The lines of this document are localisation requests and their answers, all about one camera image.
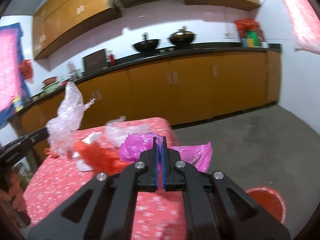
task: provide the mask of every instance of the patterned tablecloth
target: patterned tablecloth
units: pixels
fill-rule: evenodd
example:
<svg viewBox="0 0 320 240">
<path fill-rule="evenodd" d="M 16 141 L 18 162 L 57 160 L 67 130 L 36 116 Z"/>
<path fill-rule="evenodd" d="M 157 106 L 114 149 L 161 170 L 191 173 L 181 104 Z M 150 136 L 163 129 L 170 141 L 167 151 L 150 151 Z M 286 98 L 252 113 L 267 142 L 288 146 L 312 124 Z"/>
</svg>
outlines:
<svg viewBox="0 0 320 240">
<path fill-rule="evenodd" d="M 162 118 L 149 118 L 125 122 L 128 125 L 149 124 L 150 131 L 166 136 L 168 147 L 177 146 L 176 137 L 169 123 Z M 91 132 L 103 132 L 104 127 L 77 131 L 80 139 Z M 111 147 L 111 141 L 103 133 L 104 147 Z M 76 162 L 67 157 L 46 158 L 28 188 L 24 192 L 27 211 L 33 225 L 40 222 L 60 203 L 69 198 L 94 176 L 93 172 L 79 172 Z M 186 225 L 181 192 L 138 194 L 132 239 L 185 239 Z"/>
</svg>

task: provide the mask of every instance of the pink curtain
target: pink curtain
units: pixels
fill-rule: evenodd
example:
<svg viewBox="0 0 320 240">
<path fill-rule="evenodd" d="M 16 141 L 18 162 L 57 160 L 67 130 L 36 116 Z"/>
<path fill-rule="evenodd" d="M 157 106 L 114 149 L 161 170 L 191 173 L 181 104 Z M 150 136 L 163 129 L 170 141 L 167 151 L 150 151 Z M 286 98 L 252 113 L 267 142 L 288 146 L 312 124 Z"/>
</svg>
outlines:
<svg viewBox="0 0 320 240">
<path fill-rule="evenodd" d="M 17 29 L 0 31 L 0 111 L 12 104 L 20 90 L 17 37 Z"/>
<path fill-rule="evenodd" d="M 293 32 L 296 49 L 320 52 L 320 21 L 308 0 L 283 0 Z"/>
</svg>

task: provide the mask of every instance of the concrete floor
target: concrete floor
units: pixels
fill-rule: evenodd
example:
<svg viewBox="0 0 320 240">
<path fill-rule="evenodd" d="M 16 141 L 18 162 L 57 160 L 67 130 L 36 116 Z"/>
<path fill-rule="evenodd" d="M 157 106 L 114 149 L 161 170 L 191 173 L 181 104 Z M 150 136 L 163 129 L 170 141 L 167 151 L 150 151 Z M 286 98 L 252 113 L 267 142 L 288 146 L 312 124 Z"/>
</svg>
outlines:
<svg viewBox="0 0 320 240">
<path fill-rule="evenodd" d="M 244 190 L 278 190 L 295 237 L 320 201 L 320 136 L 278 105 L 226 119 L 174 127 L 181 145 L 211 142 L 208 173 L 226 173 Z"/>
</svg>

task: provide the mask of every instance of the metal bolt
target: metal bolt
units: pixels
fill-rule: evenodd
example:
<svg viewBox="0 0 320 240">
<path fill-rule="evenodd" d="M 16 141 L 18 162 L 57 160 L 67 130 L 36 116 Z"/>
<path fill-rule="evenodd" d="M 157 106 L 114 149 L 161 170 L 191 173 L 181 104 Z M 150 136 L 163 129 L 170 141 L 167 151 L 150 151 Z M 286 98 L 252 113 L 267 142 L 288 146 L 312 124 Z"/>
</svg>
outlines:
<svg viewBox="0 0 320 240">
<path fill-rule="evenodd" d="M 184 161 L 177 161 L 176 167 L 177 168 L 184 168 L 186 166 L 186 163 Z"/>
<path fill-rule="evenodd" d="M 105 174 L 104 172 L 100 172 L 100 173 L 97 175 L 97 180 L 103 181 L 103 180 L 105 180 L 107 177 L 108 177 L 107 174 Z"/>
<path fill-rule="evenodd" d="M 215 179 L 222 179 L 224 175 L 221 171 L 216 171 L 213 176 Z"/>
<path fill-rule="evenodd" d="M 144 162 L 136 162 L 134 165 L 137 169 L 142 169 L 146 164 Z"/>
</svg>

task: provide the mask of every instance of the countertop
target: countertop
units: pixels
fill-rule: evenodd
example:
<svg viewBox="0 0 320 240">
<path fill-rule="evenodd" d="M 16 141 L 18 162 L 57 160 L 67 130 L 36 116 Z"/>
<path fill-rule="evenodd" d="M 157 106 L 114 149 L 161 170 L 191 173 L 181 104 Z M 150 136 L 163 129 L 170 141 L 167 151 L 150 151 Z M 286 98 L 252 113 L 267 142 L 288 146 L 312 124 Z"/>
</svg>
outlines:
<svg viewBox="0 0 320 240">
<path fill-rule="evenodd" d="M 151 62 L 151 61 L 166 59 L 171 57 L 187 56 L 187 55 L 194 55 L 194 54 L 207 54 L 207 53 L 222 52 L 222 51 L 281 52 L 281 44 L 270 43 L 269 48 L 261 48 L 261 47 L 244 48 L 244 47 L 241 47 L 240 42 L 206 42 L 206 43 L 192 43 L 189 45 L 179 46 L 179 47 L 171 46 L 171 47 L 156 49 L 153 52 L 136 53 L 127 57 L 116 59 L 116 62 L 117 62 L 116 66 L 103 68 L 103 69 L 100 69 L 99 71 L 96 71 L 95 73 L 79 78 L 78 80 L 75 81 L 75 84 L 79 84 L 81 82 L 87 81 L 97 76 L 101 76 L 116 70 L 125 69 L 129 66 L 133 66 L 141 63 L 146 63 L 146 62 Z M 14 118 L 17 115 L 23 114 L 25 111 L 30 109 L 32 106 L 38 104 L 39 102 L 55 94 L 58 94 L 62 91 L 64 91 L 64 86 L 61 86 L 58 89 L 56 89 L 54 92 L 47 94 L 39 98 L 38 100 L 26 105 L 19 112 L 11 116 L 8 119 L 8 121 L 10 121 L 10 119 Z"/>
</svg>

